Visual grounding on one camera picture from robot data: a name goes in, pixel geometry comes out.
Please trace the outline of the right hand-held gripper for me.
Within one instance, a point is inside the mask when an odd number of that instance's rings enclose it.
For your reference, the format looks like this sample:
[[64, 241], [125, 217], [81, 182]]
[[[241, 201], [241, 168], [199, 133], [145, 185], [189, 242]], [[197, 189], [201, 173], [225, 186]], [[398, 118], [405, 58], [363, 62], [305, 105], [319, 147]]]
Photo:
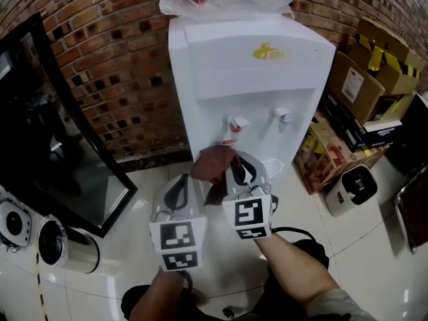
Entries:
[[237, 151], [237, 155], [239, 164], [225, 171], [227, 197], [222, 206], [226, 218], [240, 239], [270, 237], [279, 199], [272, 195], [264, 164], [246, 152]]

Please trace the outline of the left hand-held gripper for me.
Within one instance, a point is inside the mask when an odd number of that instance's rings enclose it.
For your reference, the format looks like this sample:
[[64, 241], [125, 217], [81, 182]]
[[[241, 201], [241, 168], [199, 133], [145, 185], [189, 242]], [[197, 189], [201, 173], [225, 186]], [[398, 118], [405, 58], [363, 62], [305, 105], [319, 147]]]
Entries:
[[177, 272], [201, 267], [207, 216], [199, 213], [194, 179], [189, 174], [171, 179], [155, 193], [153, 207], [150, 237], [162, 269]]

